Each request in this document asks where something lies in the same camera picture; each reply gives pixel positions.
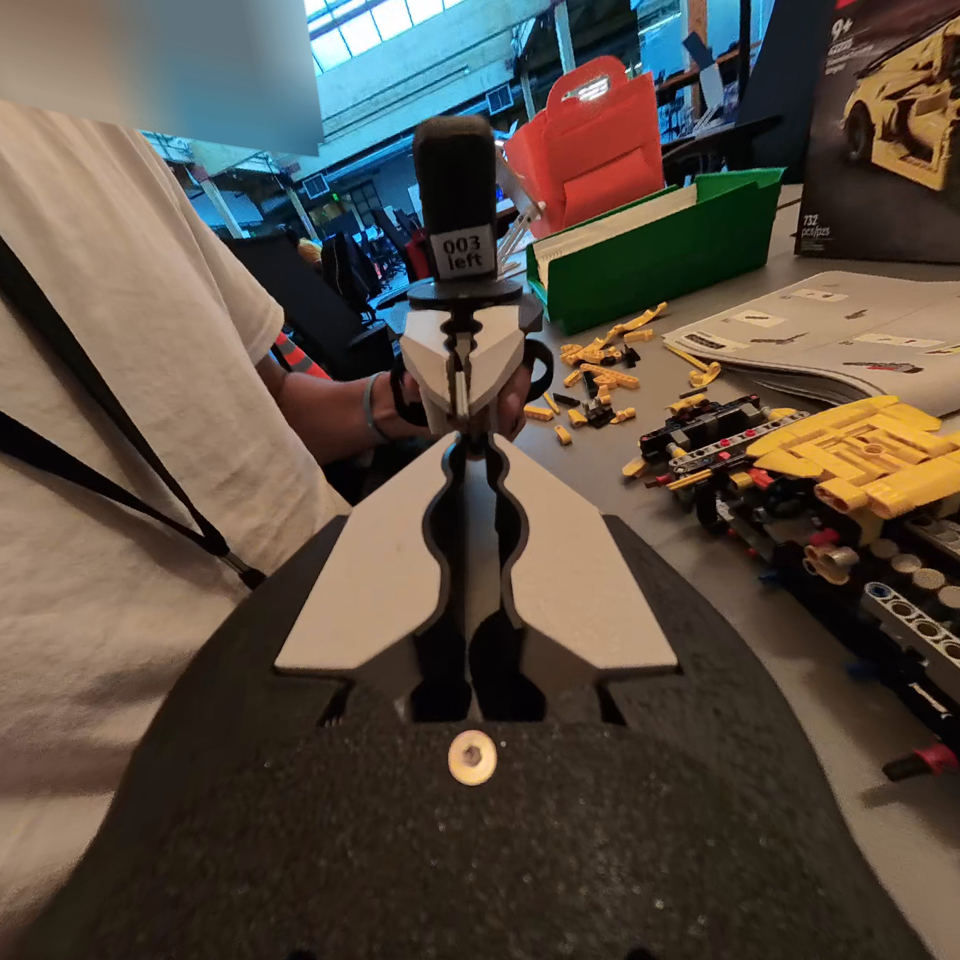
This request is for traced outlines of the green storage bin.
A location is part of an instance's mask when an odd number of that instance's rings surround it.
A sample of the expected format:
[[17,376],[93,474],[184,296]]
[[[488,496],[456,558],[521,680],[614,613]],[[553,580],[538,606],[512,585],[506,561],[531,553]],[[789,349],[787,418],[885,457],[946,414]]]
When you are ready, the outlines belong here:
[[697,176],[526,248],[547,319],[580,333],[761,269],[786,169]]

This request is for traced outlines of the blue wristband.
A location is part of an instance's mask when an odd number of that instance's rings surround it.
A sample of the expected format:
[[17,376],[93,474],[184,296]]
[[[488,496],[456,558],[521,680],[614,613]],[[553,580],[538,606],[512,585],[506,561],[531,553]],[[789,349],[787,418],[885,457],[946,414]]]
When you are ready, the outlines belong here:
[[378,381],[384,376],[384,374],[386,374],[386,371],[381,370],[366,379],[362,401],[367,432],[372,438],[374,438],[378,446],[384,446],[390,442],[390,438],[378,424],[375,411],[374,393],[377,388]]

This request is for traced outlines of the document holder stand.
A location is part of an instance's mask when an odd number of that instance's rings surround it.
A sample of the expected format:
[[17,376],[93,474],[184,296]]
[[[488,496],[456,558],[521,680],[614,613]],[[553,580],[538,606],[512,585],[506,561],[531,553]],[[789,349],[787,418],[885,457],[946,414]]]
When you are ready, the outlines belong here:
[[494,139],[496,185],[512,204],[516,216],[506,233],[497,242],[500,272],[505,273],[507,260],[529,244],[531,227],[542,218],[546,203],[535,199],[524,186],[524,177],[509,164],[504,150],[505,142]]

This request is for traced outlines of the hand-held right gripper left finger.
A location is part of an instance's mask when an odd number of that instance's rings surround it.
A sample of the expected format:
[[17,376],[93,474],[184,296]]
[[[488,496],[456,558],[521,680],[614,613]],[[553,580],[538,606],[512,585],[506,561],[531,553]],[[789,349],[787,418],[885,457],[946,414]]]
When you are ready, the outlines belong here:
[[459,713],[450,560],[430,525],[455,489],[459,444],[443,435],[352,509],[275,657],[278,674],[366,686],[414,714]]

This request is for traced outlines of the person's left forearm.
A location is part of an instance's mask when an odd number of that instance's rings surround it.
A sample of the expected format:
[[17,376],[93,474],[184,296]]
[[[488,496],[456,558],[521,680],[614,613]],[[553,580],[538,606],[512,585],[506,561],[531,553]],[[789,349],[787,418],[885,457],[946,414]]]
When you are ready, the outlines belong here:
[[363,413],[368,378],[322,380],[288,372],[271,356],[255,369],[288,426],[320,465],[352,458],[378,445]]

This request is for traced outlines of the red storage bin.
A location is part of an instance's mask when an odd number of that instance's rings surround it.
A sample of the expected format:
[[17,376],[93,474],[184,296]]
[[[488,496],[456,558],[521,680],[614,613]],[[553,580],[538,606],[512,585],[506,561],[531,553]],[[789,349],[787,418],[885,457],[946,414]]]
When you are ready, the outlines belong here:
[[658,193],[665,176],[653,77],[629,78],[617,57],[595,57],[553,84],[544,109],[504,150],[543,205],[535,239]]

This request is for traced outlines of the person's left hand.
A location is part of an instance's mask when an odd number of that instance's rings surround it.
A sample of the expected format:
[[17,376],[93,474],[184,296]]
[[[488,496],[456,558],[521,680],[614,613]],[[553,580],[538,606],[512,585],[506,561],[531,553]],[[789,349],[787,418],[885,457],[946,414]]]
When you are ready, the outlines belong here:
[[[499,391],[496,407],[496,428],[499,433],[513,440],[525,424],[524,407],[532,385],[532,370],[520,364]],[[391,387],[390,374],[384,373],[374,391],[374,411],[378,425],[390,441],[414,437],[438,437],[427,426],[417,426],[404,419],[398,410]]]

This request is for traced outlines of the open instruction booklet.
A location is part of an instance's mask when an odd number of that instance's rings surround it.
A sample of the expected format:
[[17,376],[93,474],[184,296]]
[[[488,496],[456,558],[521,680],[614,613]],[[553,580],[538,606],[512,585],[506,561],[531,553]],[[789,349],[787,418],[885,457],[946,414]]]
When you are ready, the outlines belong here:
[[841,405],[895,396],[959,410],[959,283],[826,271],[665,335],[756,383]]

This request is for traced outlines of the orange traffic cone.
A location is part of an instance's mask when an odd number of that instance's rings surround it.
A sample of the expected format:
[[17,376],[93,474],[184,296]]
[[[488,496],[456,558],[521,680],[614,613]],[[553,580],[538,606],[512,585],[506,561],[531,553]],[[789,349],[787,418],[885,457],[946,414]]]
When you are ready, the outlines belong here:
[[270,354],[287,373],[331,380],[330,375],[282,330],[272,344]]

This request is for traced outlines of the yellow piece with long rod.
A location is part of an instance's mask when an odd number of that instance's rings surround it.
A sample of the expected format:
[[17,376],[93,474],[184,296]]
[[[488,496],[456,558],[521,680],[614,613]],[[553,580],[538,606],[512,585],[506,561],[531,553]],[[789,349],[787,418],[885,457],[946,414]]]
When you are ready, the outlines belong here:
[[706,390],[723,372],[722,365],[717,361],[709,363],[702,361],[670,342],[664,341],[663,346],[690,366],[688,381],[690,388],[695,392]]

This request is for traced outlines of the pile of loose building pieces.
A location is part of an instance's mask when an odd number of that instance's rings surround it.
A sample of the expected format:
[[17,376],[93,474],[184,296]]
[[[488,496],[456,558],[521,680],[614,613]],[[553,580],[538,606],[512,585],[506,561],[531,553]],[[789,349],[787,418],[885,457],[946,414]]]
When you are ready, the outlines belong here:
[[524,406],[524,419],[551,426],[564,447],[572,444],[576,430],[634,419],[640,348],[653,339],[654,324],[667,311],[668,304],[662,302],[587,342],[549,343],[554,372],[546,388],[535,388],[533,401]]

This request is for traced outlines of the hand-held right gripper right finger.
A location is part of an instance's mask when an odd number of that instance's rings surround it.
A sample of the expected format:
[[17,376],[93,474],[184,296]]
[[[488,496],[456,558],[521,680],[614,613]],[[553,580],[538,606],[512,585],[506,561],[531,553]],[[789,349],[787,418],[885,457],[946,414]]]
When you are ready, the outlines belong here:
[[519,670],[544,694],[675,673],[666,634],[619,548],[610,518],[500,435],[491,482],[519,519],[501,581],[521,630]]

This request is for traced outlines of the grey desk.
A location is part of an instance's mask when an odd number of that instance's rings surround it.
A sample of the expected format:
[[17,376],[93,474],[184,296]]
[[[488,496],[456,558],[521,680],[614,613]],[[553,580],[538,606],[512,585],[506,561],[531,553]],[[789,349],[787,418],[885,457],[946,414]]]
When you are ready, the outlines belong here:
[[703,958],[958,958],[958,774],[899,782],[882,765],[933,736],[738,541],[705,533],[664,492],[626,481],[640,431],[660,425],[687,376],[642,348],[635,421],[574,432],[525,426],[518,446],[626,522],[645,546],[651,604],[680,641],[682,675],[614,690],[630,721],[709,774],[697,822],[723,879],[697,881]]

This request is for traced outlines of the partly built yellow toy car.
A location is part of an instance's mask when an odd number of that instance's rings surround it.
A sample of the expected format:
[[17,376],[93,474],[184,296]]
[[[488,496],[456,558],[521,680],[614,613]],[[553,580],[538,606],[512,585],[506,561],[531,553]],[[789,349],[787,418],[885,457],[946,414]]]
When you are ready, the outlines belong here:
[[933,735],[891,782],[958,773],[958,433],[894,395],[811,414],[685,394],[621,468],[727,535]]

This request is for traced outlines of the toy car box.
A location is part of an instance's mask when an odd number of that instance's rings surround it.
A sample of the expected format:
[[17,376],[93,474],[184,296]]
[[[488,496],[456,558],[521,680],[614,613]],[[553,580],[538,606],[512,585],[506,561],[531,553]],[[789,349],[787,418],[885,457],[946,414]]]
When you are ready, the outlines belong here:
[[959,263],[959,3],[835,2],[795,254]]

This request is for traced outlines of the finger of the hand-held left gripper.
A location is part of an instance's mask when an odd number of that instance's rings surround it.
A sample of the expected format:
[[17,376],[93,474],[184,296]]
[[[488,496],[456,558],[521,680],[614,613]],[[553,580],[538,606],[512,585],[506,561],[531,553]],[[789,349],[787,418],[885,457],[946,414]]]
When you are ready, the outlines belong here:
[[400,348],[407,372],[414,378],[427,426],[435,437],[457,430],[460,422],[459,373],[451,333],[450,311],[410,311]]
[[467,423],[479,425],[522,363],[525,334],[519,307],[486,307],[476,311],[478,329],[468,354]]

